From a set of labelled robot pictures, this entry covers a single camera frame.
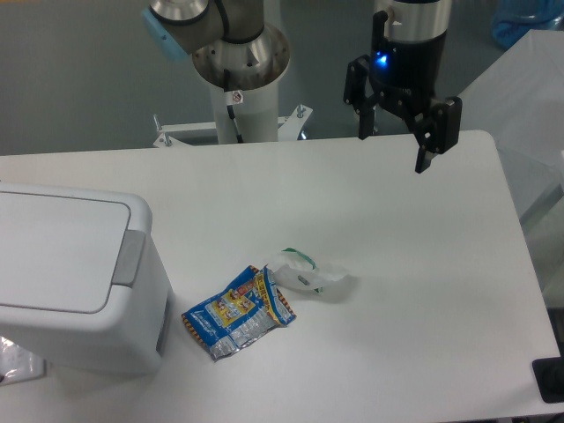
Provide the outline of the silver robot arm base joint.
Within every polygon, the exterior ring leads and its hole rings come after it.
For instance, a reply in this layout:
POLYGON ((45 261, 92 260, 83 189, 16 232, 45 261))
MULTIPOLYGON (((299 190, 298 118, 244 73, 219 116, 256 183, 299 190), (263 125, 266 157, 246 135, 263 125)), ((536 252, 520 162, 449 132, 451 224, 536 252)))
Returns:
POLYGON ((199 75, 226 92, 266 87, 290 63, 288 41, 265 21, 263 1, 151 1, 142 17, 166 56, 191 56, 199 75))

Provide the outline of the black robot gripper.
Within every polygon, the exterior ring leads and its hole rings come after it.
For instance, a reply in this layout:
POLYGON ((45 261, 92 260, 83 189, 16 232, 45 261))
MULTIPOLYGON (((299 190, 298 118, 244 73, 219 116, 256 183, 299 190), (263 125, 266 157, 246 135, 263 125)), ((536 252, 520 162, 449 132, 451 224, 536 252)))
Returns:
POLYGON ((418 115, 424 117, 416 122, 413 132, 419 144, 418 174, 459 139, 463 101, 448 97, 432 103, 445 40, 444 33, 422 42, 392 41, 383 33, 373 33, 370 68, 368 55, 347 65, 343 101, 359 117, 359 139, 374 134, 375 106, 409 121, 418 115), (370 97, 366 92, 368 77, 374 92, 370 97))

